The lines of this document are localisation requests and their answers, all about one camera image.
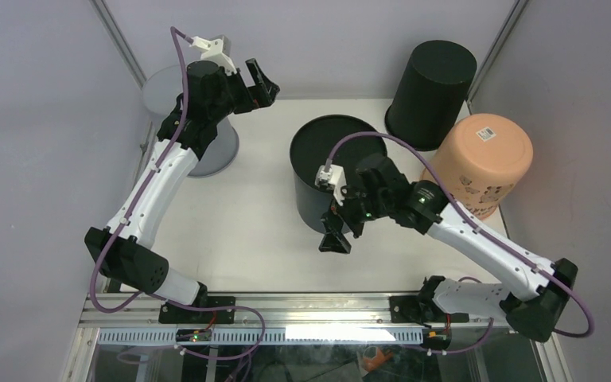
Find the black ribbed plastic bucket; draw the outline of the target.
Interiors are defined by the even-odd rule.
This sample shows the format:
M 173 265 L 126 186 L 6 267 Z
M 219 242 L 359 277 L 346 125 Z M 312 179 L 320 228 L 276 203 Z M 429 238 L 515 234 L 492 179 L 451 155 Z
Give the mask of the black ribbed plastic bucket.
M 458 43 L 417 45 L 386 111 L 387 132 L 418 151 L 436 150 L 455 124 L 476 73 L 475 56 Z

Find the grey plastic bucket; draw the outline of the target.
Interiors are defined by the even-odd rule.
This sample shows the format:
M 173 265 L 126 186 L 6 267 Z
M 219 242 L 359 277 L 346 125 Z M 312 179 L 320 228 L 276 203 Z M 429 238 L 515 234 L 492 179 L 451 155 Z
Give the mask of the grey plastic bucket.
M 182 93 L 181 70 L 177 65 L 163 68 L 153 74 L 142 88 L 142 101 L 159 131 L 161 124 L 176 106 Z M 229 119 L 217 124 L 217 136 L 210 142 L 198 164 L 188 177 L 209 177 L 227 168 L 239 150 L 239 136 Z

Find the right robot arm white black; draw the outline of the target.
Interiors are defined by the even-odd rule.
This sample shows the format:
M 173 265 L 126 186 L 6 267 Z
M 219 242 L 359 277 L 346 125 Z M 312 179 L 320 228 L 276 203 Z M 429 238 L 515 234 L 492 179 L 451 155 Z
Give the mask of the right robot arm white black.
M 569 300 L 577 267 L 536 255 L 464 213 L 428 180 L 407 180 L 395 163 L 372 154 L 358 165 L 360 186 L 348 185 L 344 168 L 325 163 L 315 185 L 332 192 L 321 216 L 325 234 L 321 252 L 348 254 L 343 230 L 360 237 L 367 222 L 388 217 L 397 225 L 427 235 L 458 250 L 496 278 L 496 283 L 464 283 L 445 276 L 426 279 L 413 309 L 418 319 L 437 322 L 447 314 L 474 314 L 507 322 L 516 332 L 548 341 Z

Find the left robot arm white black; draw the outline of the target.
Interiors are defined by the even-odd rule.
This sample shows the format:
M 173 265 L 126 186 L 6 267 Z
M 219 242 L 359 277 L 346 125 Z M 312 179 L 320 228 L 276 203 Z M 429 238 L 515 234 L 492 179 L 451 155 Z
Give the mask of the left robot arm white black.
M 206 286 L 174 270 L 152 250 L 162 219 L 184 179 L 200 164 L 229 115 L 270 107 L 280 87 L 255 58 L 246 60 L 253 85 L 235 66 L 202 59 L 181 67 L 181 90 L 162 120 L 150 164 L 119 211 L 102 228 L 90 227 L 84 243 L 102 275 L 137 292 L 177 303 L 188 323 L 202 321 Z

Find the orange plastic bucket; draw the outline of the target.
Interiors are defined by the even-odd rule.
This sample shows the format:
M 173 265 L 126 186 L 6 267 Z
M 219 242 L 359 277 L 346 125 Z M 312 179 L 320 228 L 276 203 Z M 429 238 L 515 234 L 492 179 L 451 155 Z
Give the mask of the orange plastic bucket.
M 453 197 L 484 220 L 519 183 L 532 159 L 531 140 L 517 123 L 479 113 L 454 125 L 430 165 Z

